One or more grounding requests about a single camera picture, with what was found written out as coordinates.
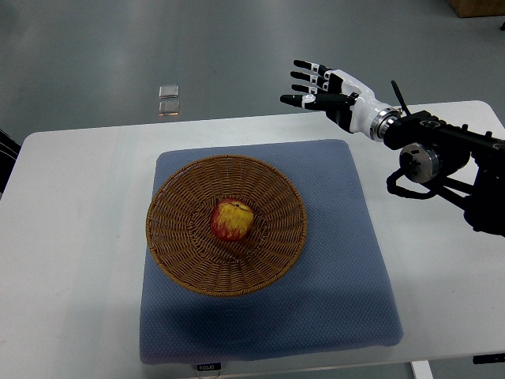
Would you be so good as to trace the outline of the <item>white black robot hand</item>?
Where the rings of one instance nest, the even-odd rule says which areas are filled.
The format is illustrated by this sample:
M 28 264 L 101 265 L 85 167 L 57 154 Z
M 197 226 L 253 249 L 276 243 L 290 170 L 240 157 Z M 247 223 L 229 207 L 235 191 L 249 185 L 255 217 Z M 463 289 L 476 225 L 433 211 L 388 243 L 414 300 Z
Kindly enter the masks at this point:
M 380 102 L 372 89 L 340 69 L 294 60 L 297 71 L 291 77 L 291 95 L 282 95 L 284 104 L 309 111 L 322 111 L 328 119 L 347 133 L 363 133 L 381 141 L 392 123 L 401 118 L 399 108 Z

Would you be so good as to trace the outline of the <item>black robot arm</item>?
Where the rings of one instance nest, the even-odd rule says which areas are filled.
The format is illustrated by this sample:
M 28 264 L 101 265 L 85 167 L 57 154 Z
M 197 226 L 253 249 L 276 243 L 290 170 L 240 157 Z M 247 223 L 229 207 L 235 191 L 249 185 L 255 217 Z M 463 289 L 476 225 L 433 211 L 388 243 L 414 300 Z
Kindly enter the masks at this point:
M 391 86 L 405 116 L 383 133 L 399 150 L 399 169 L 386 181 L 399 197 L 442 197 L 463 211 L 474 231 L 504 235 L 504 140 L 453 126 L 427 111 L 410 112 L 395 81 Z

